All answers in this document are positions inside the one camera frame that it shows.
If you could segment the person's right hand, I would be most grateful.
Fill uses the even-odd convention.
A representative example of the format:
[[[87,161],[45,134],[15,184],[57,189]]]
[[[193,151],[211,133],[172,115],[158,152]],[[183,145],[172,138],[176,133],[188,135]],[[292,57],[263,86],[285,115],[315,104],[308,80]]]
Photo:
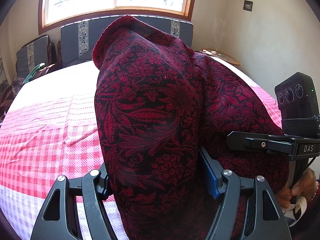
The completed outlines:
[[[307,168],[302,177],[290,189],[287,185],[276,193],[276,199],[280,207],[287,209],[291,205],[292,197],[302,196],[310,202],[318,191],[316,173],[311,168]]]

